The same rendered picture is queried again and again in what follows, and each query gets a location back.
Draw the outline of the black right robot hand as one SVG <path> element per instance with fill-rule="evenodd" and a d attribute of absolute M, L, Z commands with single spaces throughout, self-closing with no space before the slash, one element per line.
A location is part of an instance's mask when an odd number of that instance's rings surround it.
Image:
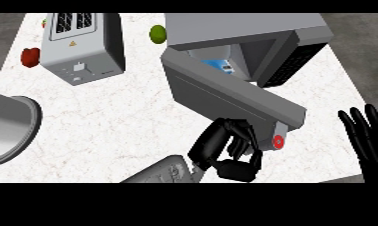
<path fill-rule="evenodd" d="M 352 107 L 350 113 L 338 111 L 338 118 L 358 155 L 365 182 L 378 184 L 378 110 L 366 104 L 365 115 Z"/>

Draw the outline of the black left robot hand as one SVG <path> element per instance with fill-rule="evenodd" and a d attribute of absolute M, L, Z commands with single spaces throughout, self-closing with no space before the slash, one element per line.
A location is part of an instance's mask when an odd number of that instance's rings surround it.
<path fill-rule="evenodd" d="M 216 119 L 204 130 L 188 157 L 194 164 L 192 177 L 197 182 L 210 167 L 216 169 L 220 178 L 251 182 L 262 169 L 263 151 L 248 121 Z"/>

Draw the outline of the grey microwave door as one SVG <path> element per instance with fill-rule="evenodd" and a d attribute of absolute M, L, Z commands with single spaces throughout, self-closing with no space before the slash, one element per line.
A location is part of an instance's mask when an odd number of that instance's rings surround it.
<path fill-rule="evenodd" d="M 287 133 L 303 126 L 306 108 L 167 48 L 163 67 L 177 103 L 210 120 L 245 119 L 263 150 L 281 150 Z"/>

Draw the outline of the blue milk carton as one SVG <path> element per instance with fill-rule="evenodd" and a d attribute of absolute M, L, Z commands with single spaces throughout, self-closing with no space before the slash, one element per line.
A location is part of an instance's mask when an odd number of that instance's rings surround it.
<path fill-rule="evenodd" d="M 232 74 L 235 72 L 228 60 L 203 60 L 203 63 L 210 65 L 217 70 L 223 71 L 226 74 Z"/>

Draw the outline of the grey microwave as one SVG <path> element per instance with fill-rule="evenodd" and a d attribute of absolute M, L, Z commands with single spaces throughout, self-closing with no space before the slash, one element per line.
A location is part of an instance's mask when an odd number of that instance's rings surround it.
<path fill-rule="evenodd" d="M 200 60 L 226 60 L 262 88 L 290 80 L 332 39 L 318 13 L 169 13 L 167 46 Z"/>

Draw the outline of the green lime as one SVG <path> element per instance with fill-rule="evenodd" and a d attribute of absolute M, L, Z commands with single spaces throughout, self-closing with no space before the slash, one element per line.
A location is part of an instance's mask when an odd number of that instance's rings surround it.
<path fill-rule="evenodd" d="M 163 44 L 167 40 L 167 31 L 161 25 L 154 25 L 149 31 L 149 38 L 155 44 Z"/>

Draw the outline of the grey toaster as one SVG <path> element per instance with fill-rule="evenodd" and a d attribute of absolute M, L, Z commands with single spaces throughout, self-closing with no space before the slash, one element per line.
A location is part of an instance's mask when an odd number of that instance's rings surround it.
<path fill-rule="evenodd" d="M 73 86 L 126 71 L 118 13 L 49 13 L 42 66 Z"/>

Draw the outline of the grey metal pot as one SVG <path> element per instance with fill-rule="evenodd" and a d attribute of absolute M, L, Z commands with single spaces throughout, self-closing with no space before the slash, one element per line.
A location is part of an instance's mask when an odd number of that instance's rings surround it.
<path fill-rule="evenodd" d="M 30 146 L 42 119 L 43 111 L 34 99 L 0 95 L 0 164 L 9 162 Z"/>

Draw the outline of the red apple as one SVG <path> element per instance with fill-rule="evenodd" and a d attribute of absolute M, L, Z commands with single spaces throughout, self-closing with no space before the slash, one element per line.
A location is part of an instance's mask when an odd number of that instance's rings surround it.
<path fill-rule="evenodd" d="M 40 49 L 39 48 L 25 48 L 21 53 L 21 63 L 25 67 L 33 68 L 40 63 Z"/>

